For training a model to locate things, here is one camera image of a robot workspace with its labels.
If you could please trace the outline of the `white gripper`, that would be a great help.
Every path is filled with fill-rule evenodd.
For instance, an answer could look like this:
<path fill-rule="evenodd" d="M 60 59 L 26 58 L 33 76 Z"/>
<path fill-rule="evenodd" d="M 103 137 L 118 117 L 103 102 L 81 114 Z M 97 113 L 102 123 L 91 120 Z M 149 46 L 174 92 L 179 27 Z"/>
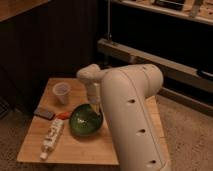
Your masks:
<path fill-rule="evenodd" d="M 92 104 L 92 108 L 97 115 L 101 115 L 100 112 L 100 85 L 98 83 L 89 84 L 87 87 L 87 98 L 88 101 Z"/>

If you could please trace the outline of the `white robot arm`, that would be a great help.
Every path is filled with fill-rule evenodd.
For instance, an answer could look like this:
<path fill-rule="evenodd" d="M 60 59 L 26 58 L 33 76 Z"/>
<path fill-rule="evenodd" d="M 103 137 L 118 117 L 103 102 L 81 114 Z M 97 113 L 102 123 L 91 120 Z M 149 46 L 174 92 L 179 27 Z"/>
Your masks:
<path fill-rule="evenodd" d="M 100 69 L 91 64 L 77 72 L 92 104 L 100 104 L 121 171 L 171 171 L 163 153 L 146 99 L 163 84 L 153 64 Z"/>

